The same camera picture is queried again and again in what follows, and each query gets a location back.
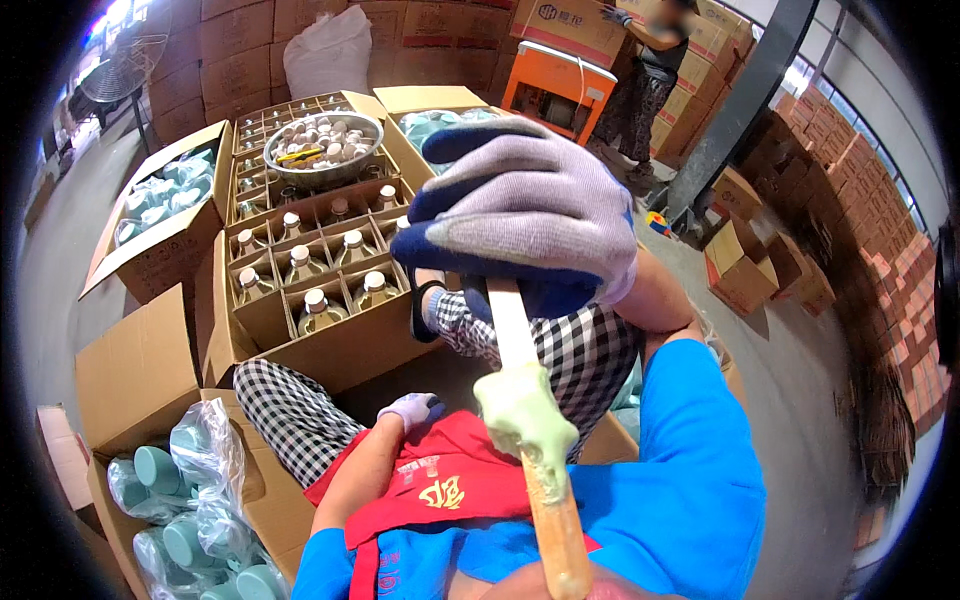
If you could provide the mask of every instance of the stainless steel bowl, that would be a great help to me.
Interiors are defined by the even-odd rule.
[[[376,149],[383,143],[383,127],[380,126],[379,121],[370,118],[366,114],[350,112],[348,110],[337,110],[318,112],[317,114],[311,114],[309,118],[323,116],[330,119],[331,123],[344,121],[347,123],[348,130],[360,130],[363,132],[364,137],[372,138],[373,144],[371,145],[370,151],[363,156],[352,158],[332,167],[324,167],[323,169],[285,169],[278,165],[270,154],[282,137],[283,130],[288,127],[293,127],[307,117],[292,121],[274,133],[267,141],[267,145],[263,147],[263,160],[267,163],[267,167],[275,169],[279,173],[280,178],[290,185],[317,190],[334,187],[345,181],[356,179],[364,167],[370,164]]]

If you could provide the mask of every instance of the glove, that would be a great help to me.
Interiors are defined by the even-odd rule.
[[[429,424],[439,419],[444,410],[446,410],[446,405],[440,402],[436,394],[414,392],[397,398],[390,406],[381,408],[380,412],[376,414],[376,419],[380,420],[387,413],[400,415],[400,418],[403,419],[403,434],[406,435],[418,425]]]
[[[636,277],[631,195],[587,150],[523,117],[462,123],[431,135],[442,164],[411,202],[398,262],[516,279],[529,317],[556,319],[589,301],[615,303]],[[490,307],[467,287],[473,314]]]
[[[612,7],[609,4],[605,4],[604,7],[600,9],[600,14],[602,14],[606,20],[617,23],[623,27],[630,25],[630,22],[634,20],[628,12]]]

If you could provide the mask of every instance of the green paste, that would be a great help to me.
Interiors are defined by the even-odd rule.
[[[557,407],[543,365],[531,364],[484,375],[473,384],[483,420],[501,452],[534,464],[547,503],[564,499],[566,452],[580,435]]]

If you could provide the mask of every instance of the blue shirt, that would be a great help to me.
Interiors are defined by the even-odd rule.
[[[706,346],[660,348],[643,376],[639,461],[569,466],[590,559],[654,593],[740,598],[763,534],[766,490],[750,425]],[[470,519],[377,539],[380,598],[443,598],[459,569],[499,582],[540,555],[528,521]],[[347,598],[356,552],[342,529],[303,549],[292,600]]]

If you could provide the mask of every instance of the black and white checkered fabric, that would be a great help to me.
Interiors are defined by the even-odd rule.
[[[237,366],[233,391],[253,428],[305,488],[364,429],[333,405],[324,386],[262,358]]]
[[[443,293],[437,301],[441,337],[459,354],[486,359],[500,368],[493,327],[476,319],[462,292]],[[590,304],[559,319],[534,319],[530,333],[540,363],[550,372],[550,387],[560,410],[580,432],[567,454],[576,463],[584,441],[623,387],[643,348],[643,333],[609,306]]]
[[[440,335],[455,351],[500,368],[496,334],[472,316],[463,293],[443,293],[438,323]],[[580,431],[567,455],[575,463],[584,440],[627,380],[643,334],[608,306],[596,304],[556,320],[535,319],[530,331],[561,412]],[[305,488],[364,428],[334,406],[322,385],[263,359],[239,365],[233,389],[247,419]]]

